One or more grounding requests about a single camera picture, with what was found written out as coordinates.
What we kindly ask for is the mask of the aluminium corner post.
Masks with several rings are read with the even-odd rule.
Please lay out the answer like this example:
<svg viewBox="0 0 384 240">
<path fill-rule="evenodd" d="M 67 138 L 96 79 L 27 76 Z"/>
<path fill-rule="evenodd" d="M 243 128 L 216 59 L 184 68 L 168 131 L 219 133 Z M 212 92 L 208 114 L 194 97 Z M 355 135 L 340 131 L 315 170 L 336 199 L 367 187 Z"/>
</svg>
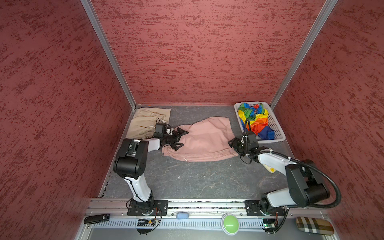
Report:
<svg viewBox="0 0 384 240">
<path fill-rule="evenodd" d="M 324 2 L 324 5 L 322 6 L 317 18 L 315 19 L 310 31 L 308 32 L 302 46 L 300 47 L 300 50 L 298 51 L 293 63 L 291 64 L 281 85 L 279 86 L 277 92 L 275 93 L 271 101 L 270 106 L 272 109 L 277 106 L 280 98 L 283 96 L 284 91 L 293 79 L 296 71 L 298 70 L 302 61 L 306 57 L 308 51 L 312 47 L 313 43 L 315 42 L 317 36 L 319 35 L 320 31 L 322 30 L 324 24 L 326 23 L 327 19 L 329 18 L 337 3 L 338 0 L 326 0 Z"/>
<path fill-rule="evenodd" d="M 92 4 L 92 1 L 90 0 L 81 0 L 82 6 L 86 11 L 86 14 L 91 22 L 91 25 L 99 39 L 99 42 L 101 43 L 104 52 L 115 72 L 115 75 L 126 95 L 127 100 L 129 101 L 129 104 L 131 106 L 131 109 L 135 110 L 137 108 L 137 103 L 134 99 L 134 96 L 128 86 L 128 83 L 126 81 L 126 78 L 123 74 L 123 71 L 118 63 L 118 60 L 113 52 L 113 49 L 108 41 L 108 38 L 105 34 L 105 31 L 102 27 L 102 24 L 97 16 L 97 13 L 95 11 L 95 8 Z"/>
</svg>

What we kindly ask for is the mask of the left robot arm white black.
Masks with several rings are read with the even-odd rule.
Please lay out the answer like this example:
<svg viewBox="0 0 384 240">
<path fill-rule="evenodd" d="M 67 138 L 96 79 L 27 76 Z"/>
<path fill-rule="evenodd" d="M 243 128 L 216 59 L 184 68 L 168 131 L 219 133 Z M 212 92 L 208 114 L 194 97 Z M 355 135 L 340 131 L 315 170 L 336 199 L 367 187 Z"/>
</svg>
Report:
<svg viewBox="0 0 384 240">
<path fill-rule="evenodd" d="M 135 209 L 139 214 L 151 215 L 157 209 L 152 190 L 144 176 L 148 153 L 163 147 L 178 151 L 184 146 L 181 138 L 189 132 L 181 128 L 156 127 L 153 137 L 124 139 L 118 149 L 113 164 L 113 171 L 130 187 L 133 197 L 128 209 Z"/>
</svg>

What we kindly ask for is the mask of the white plastic laundry basket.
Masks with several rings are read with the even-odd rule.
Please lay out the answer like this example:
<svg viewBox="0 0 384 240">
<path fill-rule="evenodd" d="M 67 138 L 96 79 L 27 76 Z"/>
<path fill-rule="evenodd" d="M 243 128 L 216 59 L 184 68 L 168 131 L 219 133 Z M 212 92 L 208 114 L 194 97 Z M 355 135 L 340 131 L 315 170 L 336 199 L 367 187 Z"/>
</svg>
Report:
<svg viewBox="0 0 384 240">
<path fill-rule="evenodd" d="M 277 121 L 277 118 L 276 118 L 275 114 L 273 113 L 271 107 L 270 107 L 267 103 L 265 103 L 265 102 L 242 102 L 242 103 L 247 103 L 247 104 L 249 104 L 250 106 L 254 106 L 254 105 L 256 105 L 256 104 L 263 104 L 263 106 L 264 106 L 264 107 L 268 110 L 268 112 L 269 112 L 269 117 L 268 117 L 268 119 L 269 119 L 269 127 L 270 127 L 272 130 L 275 131 L 275 139 L 274 139 L 274 140 L 263 141 L 263 140 L 261 140 L 261 139 L 256 135 L 259 143 L 263 143 L 263 144 L 271 144 L 271 143 L 282 142 L 282 141 L 284 141 L 284 140 L 286 139 L 286 136 L 285 136 L 285 134 L 284 134 L 284 132 L 283 132 L 283 130 L 282 130 L 282 128 L 281 128 L 279 122 Z M 240 126 L 242 132 L 251 132 L 251 133 L 253 133 L 252 131 L 244 131 L 243 128 L 242 128 L 242 126 L 241 126 L 240 119 L 239 119 L 239 117 L 238 117 L 238 108 L 239 108 L 239 106 L 240 106 L 242 103 L 236 103 L 236 104 L 234 105 L 234 109 L 235 109 L 235 113 L 236 113 L 237 118 L 238 118 L 239 126 Z"/>
</svg>

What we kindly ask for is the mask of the beige shorts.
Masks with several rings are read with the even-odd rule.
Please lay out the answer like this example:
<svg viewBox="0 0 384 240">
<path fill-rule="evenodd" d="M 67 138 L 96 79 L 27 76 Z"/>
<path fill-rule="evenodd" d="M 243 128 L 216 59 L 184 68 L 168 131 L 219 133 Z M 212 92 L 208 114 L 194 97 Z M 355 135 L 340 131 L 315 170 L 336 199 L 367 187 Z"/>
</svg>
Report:
<svg viewBox="0 0 384 240">
<path fill-rule="evenodd" d="M 171 109 L 139 108 L 130 122 L 126 138 L 145 139 L 154 135 L 156 123 L 170 121 Z"/>
</svg>

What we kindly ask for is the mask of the left circuit board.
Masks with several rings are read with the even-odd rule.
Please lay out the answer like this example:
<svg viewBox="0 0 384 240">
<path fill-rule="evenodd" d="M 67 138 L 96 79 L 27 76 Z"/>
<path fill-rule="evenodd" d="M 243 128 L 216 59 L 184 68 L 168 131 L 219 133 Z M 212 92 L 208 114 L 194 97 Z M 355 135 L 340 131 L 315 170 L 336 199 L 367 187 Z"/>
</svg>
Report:
<svg viewBox="0 0 384 240">
<path fill-rule="evenodd" d="M 137 222 L 136 230 L 140 235 L 147 235 L 152 232 L 158 225 L 156 219 L 139 219 Z"/>
</svg>

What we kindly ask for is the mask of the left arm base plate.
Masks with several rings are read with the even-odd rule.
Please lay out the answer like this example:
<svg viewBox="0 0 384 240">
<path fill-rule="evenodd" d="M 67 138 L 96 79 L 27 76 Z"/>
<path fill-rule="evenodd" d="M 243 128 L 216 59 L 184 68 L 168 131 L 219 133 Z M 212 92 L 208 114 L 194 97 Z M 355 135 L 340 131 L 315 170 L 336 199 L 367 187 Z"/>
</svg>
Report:
<svg viewBox="0 0 384 240">
<path fill-rule="evenodd" d="M 151 200 L 149 202 L 130 201 L 127 209 L 128 216 L 166 216 L 168 200 Z"/>
</svg>

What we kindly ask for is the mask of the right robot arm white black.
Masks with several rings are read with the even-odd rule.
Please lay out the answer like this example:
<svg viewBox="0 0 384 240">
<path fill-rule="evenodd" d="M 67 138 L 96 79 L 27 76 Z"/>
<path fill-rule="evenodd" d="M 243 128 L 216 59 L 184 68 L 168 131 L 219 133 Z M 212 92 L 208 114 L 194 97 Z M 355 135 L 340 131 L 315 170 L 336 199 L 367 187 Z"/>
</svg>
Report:
<svg viewBox="0 0 384 240">
<path fill-rule="evenodd" d="M 251 135 L 244 134 L 242 139 L 234 138 L 228 144 L 240 157 L 249 158 L 249 164 L 256 162 L 266 165 L 286 176 L 287 188 L 266 193 L 261 197 L 259 208 L 265 213 L 278 207 L 305 208 L 330 197 L 324 176 L 315 170 L 316 166 L 312 161 L 297 161 L 260 146 Z"/>
</svg>

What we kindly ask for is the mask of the pink shorts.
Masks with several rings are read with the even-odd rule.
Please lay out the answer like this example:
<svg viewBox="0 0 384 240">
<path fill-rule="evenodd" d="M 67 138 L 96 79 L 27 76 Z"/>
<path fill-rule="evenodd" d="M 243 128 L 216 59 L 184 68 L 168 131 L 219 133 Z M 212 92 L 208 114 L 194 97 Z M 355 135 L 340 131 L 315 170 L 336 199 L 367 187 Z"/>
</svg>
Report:
<svg viewBox="0 0 384 240">
<path fill-rule="evenodd" d="M 228 144 L 235 138 L 229 118 L 210 117 L 179 128 L 188 132 L 180 139 L 183 146 L 177 151 L 163 147 L 164 156 L 182 162 L 215 162 L 238 156 Z"/>
</svg>

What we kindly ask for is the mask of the black flat remote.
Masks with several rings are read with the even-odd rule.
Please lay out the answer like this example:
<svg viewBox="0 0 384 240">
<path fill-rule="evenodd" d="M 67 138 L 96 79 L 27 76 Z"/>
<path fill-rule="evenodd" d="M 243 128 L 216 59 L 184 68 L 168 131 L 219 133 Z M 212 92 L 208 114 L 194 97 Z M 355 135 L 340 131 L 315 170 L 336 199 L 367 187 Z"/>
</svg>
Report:
<svg viewBox="0 0 384 240">
<path fill-rule="evenodd" d="M 94 216 L 88 216 L 84 219 L 84 224 L 86 225 L 92 225 L 97 224 L 100 222 L 105 222 L 110 220 L 110 214 L 102 214 L 102 215 L 94 215 Z"/>
</svg>

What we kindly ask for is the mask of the colourful shorts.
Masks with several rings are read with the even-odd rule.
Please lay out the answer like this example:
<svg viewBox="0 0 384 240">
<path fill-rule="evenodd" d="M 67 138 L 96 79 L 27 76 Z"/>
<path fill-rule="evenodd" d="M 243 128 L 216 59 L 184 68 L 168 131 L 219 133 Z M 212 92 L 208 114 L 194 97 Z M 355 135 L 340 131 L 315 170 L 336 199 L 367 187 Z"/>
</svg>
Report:
<svg viewBox="0 0 384 240">
<path fill-rule="evenodd" d="M 238 108 L 238 117 L 244 131 L 252 131 L 263 141 L 275 139 L 275 131 L 269 127 L 269 112 L 263 104 L 250 106 L 242 103 Z"/>
</svg>

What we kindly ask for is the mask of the right circuit board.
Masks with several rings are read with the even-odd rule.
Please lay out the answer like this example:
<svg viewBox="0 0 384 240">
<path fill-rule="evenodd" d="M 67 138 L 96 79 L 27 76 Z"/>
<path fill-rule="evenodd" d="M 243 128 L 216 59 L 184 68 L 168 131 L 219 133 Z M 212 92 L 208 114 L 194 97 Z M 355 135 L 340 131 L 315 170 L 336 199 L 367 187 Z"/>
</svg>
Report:
<svg viewBox="0 0 384 240">
<path fill-rule="evenodd" d="M 275 234 L 279 228 L 279 220 L 263 219 L 262 229 L 268 234 Z"/>
</svg>

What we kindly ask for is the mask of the aluminium corner post right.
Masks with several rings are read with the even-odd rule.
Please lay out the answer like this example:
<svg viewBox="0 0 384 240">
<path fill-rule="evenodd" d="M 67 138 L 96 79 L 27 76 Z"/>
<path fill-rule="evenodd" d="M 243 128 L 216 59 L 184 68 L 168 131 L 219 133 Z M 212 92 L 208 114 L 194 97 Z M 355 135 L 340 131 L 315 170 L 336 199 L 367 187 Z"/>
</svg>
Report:
<svg viewBox="0 0 384 240">
<path fill-rule="evenodd" d="M 306 57 L 308 51 L 312 47 L 313 43 L 315 42 L 317 36 L 319 35 L 320 31 L 322 30 L 324 24 L 326 23 L 327 19 L 329 18 L 337 3 L 338 0 L 326 0 L 324 2 L 324 5 L 322 6 L 317 18 L 315 19 L 310 31 L 308 32 L 302 46 L 300 47 L 300 50 L 298 51 L 293 63 L 291 64 L 281 85 L 279 86 L 277 92 L 275 93 L 271 101 L 270 106 L 272 109 L 277 106 L 280 98 L 283 96 L 284 91 L 293 79 L 296 71 L 298 70 L 302 61 Z"/>
</svg>

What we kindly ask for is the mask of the plaid glasses case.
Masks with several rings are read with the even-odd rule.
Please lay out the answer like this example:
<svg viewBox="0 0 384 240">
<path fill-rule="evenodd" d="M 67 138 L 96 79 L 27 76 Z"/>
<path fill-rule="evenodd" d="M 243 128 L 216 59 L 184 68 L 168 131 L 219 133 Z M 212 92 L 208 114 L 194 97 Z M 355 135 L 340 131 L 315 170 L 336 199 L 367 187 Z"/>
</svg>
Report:
<svg viewBox="0 0 384 240">
<path fill-rule="evenodd" d="M 296 225 L 298 229 L 305 233 L 332 236 L 335 233 L 333 225 L 324 219 L 297 217 Z"/>
</svg>

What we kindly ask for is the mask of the cream calculator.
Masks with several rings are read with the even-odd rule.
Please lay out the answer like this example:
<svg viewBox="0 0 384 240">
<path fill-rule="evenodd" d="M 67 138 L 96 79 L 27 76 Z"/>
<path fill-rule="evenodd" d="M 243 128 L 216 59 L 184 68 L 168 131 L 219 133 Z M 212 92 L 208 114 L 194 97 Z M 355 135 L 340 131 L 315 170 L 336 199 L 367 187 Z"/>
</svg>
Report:
<svg viewBox="0 0 384 240">
<path fill-rule="evenodd" d="M 276 172 L 276 169 L 272 168 L 272 167 L 269 167 L 267 166 L 267 170 L 270 172 L 270 173 L 275 173 Z"/>
</svg>

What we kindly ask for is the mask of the green round button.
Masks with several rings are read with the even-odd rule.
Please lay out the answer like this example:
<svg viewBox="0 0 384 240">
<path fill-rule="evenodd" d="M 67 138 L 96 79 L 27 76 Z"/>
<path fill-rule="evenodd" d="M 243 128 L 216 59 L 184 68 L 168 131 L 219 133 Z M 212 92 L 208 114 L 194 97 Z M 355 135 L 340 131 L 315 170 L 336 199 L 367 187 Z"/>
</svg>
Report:
<svg viewBox="0 0 384 240">
<path fill-rule="evenodd" d="M 239 220 L 233 214 L 224 214 L 221 219 L 221 227 L 224 233 L 229 236 L 234 236 L 240 229 Z"/>
</svg>

